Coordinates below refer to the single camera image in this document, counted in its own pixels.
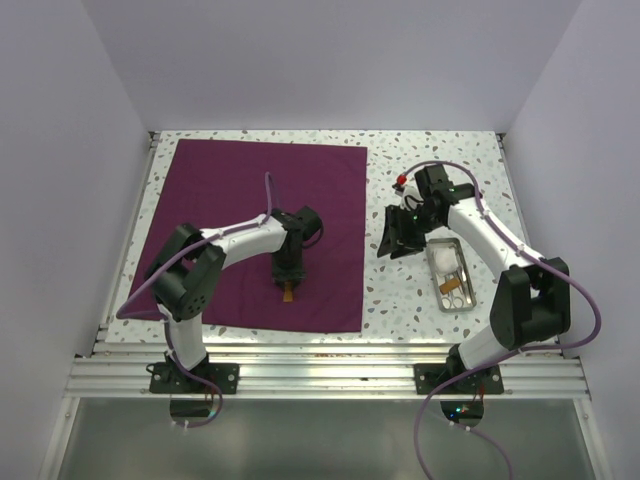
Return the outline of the purple cloth mat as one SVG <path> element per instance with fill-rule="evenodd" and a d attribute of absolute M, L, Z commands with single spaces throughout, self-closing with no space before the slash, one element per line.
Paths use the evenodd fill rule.
<path fill-rule="evenodd" d="M 223 140 L 178 142 L 134 275 L 139 287 L 175 228 L 227 227 L 267 209 L 265 176 L 288 213 L 304 206 L 324 232 L 303 253 L 306 277 L 286 302 L 271 258 L 227 268 L 203 313 L 206 325 L 320 334 L 357 333 L 364 296 L 366 165 L 364 147 Z"/>

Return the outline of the steel instrument tray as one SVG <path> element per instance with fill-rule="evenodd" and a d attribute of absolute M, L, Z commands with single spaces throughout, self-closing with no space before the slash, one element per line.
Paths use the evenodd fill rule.
<path fill-rule="evenodd" d="M 456 238 L 428 241 L 426 259 L 439 309 L 444 313 L 473 310 L 477 301 L 460 241 Z"/>

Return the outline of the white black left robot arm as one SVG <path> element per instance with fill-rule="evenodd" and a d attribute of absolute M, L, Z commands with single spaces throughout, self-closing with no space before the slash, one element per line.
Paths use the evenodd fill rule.
<path fill-rule="evenodd" d="M 145 286 L 165 316 L 172 379 L 185 392 L 201 390 L 208 376 L 208 353 L 202 338 L 202 313 L 224 269 L 253 257 L 271 256 L 271 278 L 291 302 L 306 277 L 303 252 L 324 234 L 323 222 L 305 206 L 295 213 L 274 209 L 218 229 L 176 228 L 149 267 Z"/>

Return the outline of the tan adhesive bandage strip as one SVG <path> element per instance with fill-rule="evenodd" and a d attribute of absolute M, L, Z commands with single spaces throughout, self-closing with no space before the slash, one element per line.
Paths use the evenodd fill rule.
<path fill-rule="evenodd" d="M 283 302 L 292 303 L 294 301 L 294 286 L 292 282 L 285 282 L 283 289 Z"/>
<path fill-rule="evenodd" d="M 457 277 L 453 277 L 451 279 L 446 280 L 439 286 L 439 291 L 442 295 L 448 295 L 453 292 L 455 289 L 459 289 L 461 287 L 461 281 Z"/>

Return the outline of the curved steel tweezers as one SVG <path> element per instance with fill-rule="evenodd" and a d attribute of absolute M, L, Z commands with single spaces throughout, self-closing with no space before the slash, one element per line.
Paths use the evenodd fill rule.
<path fill-rule="evenodd" d="M 462 283 L 462 285 L 461 285 L 462 286 L 462 290 L 463 290 L 464 295 L 465 295 L 465 302 L 468 305 L 472 306 L 473 305 L 473 301 L 472 301 L 472 298 L 471 298 L 470 288 L 469 288 L 469 285 L 468 285 L 468 277 L 467 277 L 467 274 L 465 272 L 465 269 L 462 266 L 459 268 L 459 276 L 460 276 L 461 283 Z"/>

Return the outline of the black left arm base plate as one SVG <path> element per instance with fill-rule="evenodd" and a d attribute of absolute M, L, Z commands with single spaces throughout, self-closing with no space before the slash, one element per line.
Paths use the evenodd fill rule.
<path fill-rule="evenodd" d="M 240 367 L 236 363 L 201 363 L 189 374 L 181 372 L 171 361 L 148 364 L 151 375 L 149 391 L 153 394 L 215 393 L 215 385 L 223 395 L 237 392 Z"/>

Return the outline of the steel surgical scissors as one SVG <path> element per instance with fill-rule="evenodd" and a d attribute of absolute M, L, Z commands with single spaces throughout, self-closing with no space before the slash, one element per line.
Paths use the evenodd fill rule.
<path fill-rule="evenodd" d="M 455 277 L 453 274 L 446 275 L 444 278 L 444 282 L 453 277 Z M 441 294 L 441 297 L 442 297 L 443 307 L 446 310 L 462 308 L 465 305 L 465 297 L 460 289 L 455 289 L 453 292 L 451 292 L 448 295 Z"/>

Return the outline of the white gauze pad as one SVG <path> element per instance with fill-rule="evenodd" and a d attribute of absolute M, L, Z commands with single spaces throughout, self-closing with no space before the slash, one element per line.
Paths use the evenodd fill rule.
<path fill-rule="evenodd" d="M 435 269 L 440 275 L 445 276 L 452 274 L 459 267 L 454 247 L 447 246 L 435 248 L 432 257 Z"/>

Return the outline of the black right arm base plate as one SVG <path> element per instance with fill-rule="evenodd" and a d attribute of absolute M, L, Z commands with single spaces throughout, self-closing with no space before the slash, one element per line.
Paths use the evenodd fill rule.
<path fill-rule="evenodd" d="M 413 365 L 416 393 L 428 395 L 500 395 L 505 392 L 502 375 L 498 366 L 492 366 L 475 373 L 462 373 L 462 378 L 453 381 L 444 364 L 418 363 Z"/>

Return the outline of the steel surgical forceps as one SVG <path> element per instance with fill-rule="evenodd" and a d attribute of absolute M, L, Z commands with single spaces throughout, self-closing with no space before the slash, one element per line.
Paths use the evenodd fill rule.
<path fill-rule="evenodd" d="M 452 271 L 452 274 L 459 280 L 459 289 L 461 290 L 461 292 L 466 297 L 468 297 L 470 295 L 470 288 L 468 286 L 468 275 L 465 271 L 464 265 L 457 261 L 455 263 L 455 269 Z"/>

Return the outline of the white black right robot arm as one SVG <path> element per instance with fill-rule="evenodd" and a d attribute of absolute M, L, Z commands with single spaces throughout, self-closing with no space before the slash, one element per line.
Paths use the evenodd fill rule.
<path fill-rule="evenodd" d="M 563 260 L 546 259 L 522 242 L 490 210 L 477 180 L 454 184 L 447 166 L 423 162 L 397 177 L 393 189 L 400 201 L 385 208 L 377 255 L 397 259 L 421 253 L 429 233 L 447 228 L 494 275 L 488 326 L 452 347 L 446 360 L 447 384 L 464 393 L 480 382 L 481 370 L 503 356 L 569 329 L 569 270 Z"/>

